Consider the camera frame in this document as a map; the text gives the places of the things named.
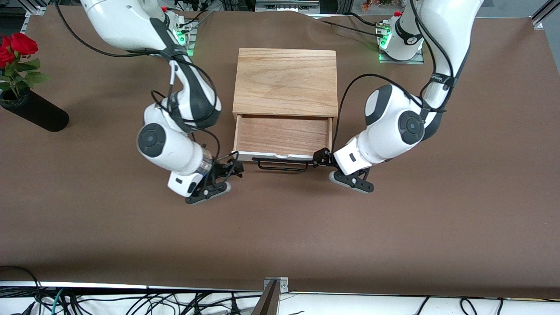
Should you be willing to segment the black cylindrical vase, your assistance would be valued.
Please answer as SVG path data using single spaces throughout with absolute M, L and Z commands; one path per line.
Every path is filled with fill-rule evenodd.
M 0 106 L 50 132 L 62 131 L 70 121 L 64 110 L 30 88 L 24 89 L 19 97 L 12 90 L 2 91 Z

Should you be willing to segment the wooden drawer white front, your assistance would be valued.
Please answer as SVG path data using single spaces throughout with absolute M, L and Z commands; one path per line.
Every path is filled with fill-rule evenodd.
M 233 151 L 261 170 L 304 172 L 314 153 L 332 148 L 333 118 L 238 114 Z

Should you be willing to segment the light wooden drawer cabinet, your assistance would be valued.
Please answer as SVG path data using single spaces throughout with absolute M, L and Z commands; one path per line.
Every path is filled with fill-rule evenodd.
M 240 48 L 235 115 L 338 116 L 334 50 Z

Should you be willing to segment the aluminium frame profile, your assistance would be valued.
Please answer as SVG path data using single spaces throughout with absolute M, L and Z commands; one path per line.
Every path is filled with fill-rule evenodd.
M 559 7 L 560 0 L 546 0 L 546 2 L 544 2 L 544 4 L 540 6 L 540 8 L 538 8 L 538 10 L 536 10 L 536 12 L 532 14 L 532 16 L 530 16 L 533 28 L 542 29 L 542 22 L 544 22 L 544 20 L 548 18 L 548 16 L 550 16 Z
M 50 0 L 0 0 L 0 18 L 43 16 Z

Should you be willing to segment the silver metal box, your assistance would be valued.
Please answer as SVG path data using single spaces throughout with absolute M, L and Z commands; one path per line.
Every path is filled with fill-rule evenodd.
M 302 14 L 320 14 L 320 5 L 319 0 L 255 0 L 254 11 L 294 11 Z

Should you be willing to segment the silver table edge rail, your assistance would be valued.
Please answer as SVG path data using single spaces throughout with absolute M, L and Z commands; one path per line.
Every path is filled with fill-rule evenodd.
M 242 289 L 219 289 L 219 288 L 200 288 L 200 287 L 171 287 L 171 286 L 150 286 L 134 284 L 113 284 L 113 283 L 78 283 L 78 282 L 38 282 L 39 287 L 70 287 L 70 288 L 95 288 L 95 289 L 135 289 L 135 290 L 177 290 L 177 291 L 226 291 L 226 292 L 262 292 L 263 290 L 242 290 Z

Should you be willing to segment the red rose bouquet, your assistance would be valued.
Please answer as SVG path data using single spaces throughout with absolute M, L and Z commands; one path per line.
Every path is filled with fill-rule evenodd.
M 34 58 L 38 44 L 21 32 L 2 35 L 0 42 L 0 98 L 16 102 L 25 92 L 50 76 L 42 73 L 41 62 Z

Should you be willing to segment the brown table cover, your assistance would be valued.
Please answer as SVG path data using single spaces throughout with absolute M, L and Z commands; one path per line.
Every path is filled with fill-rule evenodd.
M 51 133 L 0 109 L 0 265 L 40 281 L 560 297 L 560 74 L 528 18 L 476 20 L 436 134 L 376 165 L 374 192 L 247 163 L 187 205 L 136 147 L 160 58 L 111 58 L 52 7 L 26 31 L 51 78 Z

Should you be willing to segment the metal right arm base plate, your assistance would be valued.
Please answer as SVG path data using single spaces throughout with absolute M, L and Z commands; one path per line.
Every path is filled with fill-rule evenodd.
M 187 25 L 183 23 L 178 23 L 174 27 L 174 36 L 181 46 L 186 48 L 188 56 L 193 56 L 196 36 L 198 30 L 198 20 L 194 20 Z

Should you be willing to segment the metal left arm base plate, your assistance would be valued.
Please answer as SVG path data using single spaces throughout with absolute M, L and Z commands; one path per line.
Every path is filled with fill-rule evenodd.
M 392 64 L 408 64 L 408 65 L 423 65 L 424 64 L 424 56 L 422 52 L 422 46 L 418 48 L 416 54 L 408 59 L 408 60 L 397 60 L 391 58 L 386 51 L 379 49 L 379 62 L 380 63 L 392 63 Z

